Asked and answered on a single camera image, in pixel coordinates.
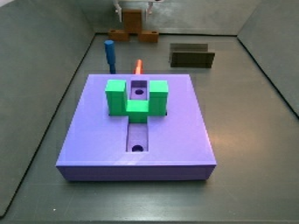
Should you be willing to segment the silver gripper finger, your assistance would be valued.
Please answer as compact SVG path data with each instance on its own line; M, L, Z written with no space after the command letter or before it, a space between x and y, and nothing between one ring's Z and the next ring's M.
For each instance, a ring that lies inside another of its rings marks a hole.
M115 8L116 8L116 14L118 14L118 17L119 17L119 22L123 22L123 11L122 11L122 7L120 7L120 4L119 4L119 0L112 0L114 1L114 5L115 5Z
M151 16L151 14L153 14L153 7L154 7L154 3L149 2L147 8L144 10L144 20L147 20L149 17Z

